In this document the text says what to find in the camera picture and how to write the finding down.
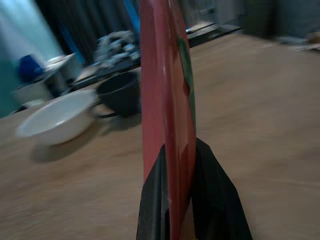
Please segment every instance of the black mug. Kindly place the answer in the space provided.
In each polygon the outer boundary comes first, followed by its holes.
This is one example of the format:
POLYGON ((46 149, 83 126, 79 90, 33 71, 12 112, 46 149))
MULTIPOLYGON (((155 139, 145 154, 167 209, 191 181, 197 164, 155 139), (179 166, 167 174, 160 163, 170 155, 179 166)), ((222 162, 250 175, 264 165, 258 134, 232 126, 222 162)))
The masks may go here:
POLYGON ((90 107, 95 118, 105 119, 114 116, 128 117, 140 112, 140 87, 138 75, 135 72, 125 72, 107 79, 96 89, 99 101, 90 107), (104 104, 113 113, 98 114, 94 108, 104 104))

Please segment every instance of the teal wall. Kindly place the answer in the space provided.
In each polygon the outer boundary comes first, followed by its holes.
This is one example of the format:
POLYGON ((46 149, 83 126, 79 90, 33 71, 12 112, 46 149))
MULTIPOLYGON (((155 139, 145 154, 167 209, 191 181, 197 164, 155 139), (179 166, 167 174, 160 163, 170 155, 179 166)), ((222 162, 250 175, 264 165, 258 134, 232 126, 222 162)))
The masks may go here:
POLYGON ((34 0, 0 0, 0 118, 19 108, 11 92, 21 85, 19 59, 29 54, 45 63, 63 51, 34 0))
POLYGON ((19 79, 9 61, 0 60, 0 74, 0 118, 2 118, 19 107, 11 95, 11 91, 19 86, 19 79))

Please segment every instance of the white bowl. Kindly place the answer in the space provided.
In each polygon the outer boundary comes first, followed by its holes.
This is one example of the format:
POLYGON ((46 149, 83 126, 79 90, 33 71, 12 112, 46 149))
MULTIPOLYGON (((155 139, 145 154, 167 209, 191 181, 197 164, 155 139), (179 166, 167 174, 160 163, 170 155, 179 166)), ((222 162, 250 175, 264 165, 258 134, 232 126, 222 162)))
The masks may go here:
POLYGON ((57 98, 27 118, 17 129, 19 137, 36 137, 44 145, 66 142, 82 133, 92 122, 88 108, 96 100, 93 89, 57 98))

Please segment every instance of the blue object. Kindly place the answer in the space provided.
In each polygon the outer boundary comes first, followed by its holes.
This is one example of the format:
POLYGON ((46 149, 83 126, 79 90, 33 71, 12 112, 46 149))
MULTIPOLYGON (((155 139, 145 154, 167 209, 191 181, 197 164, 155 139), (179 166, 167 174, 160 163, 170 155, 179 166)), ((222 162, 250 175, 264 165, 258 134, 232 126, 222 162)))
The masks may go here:
POLYGON ((140 19, 139 16, 137 14, 137 11, 135 9, 135 6, 133 5, 131 0, 124 0, 124 5, 126 8, 126 11, 128 12, 133 28, 134 28, 134 32, 136 33, 136 35, 139 36, 140 33, 140 19))
POLYGON ((32 55, 26 55, 20 59, 18 74, 23 83, 28 84, 43 73, 44 69, 36 62, 32 55))

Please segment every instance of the curtain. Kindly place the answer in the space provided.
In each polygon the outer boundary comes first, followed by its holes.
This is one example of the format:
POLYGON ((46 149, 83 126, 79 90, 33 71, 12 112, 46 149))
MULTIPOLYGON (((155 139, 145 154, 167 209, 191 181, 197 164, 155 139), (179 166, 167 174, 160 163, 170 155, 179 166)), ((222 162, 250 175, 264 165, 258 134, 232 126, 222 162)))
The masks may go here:
POLYGON ((320 32, 319 0, 279 0, 276 7, 279 36, 306 38, 310 33, 320 32))
POLYGON ((133 31, 123 0, 36 0, 63 50, 94 62, 98 39, 116 31, 133 31))

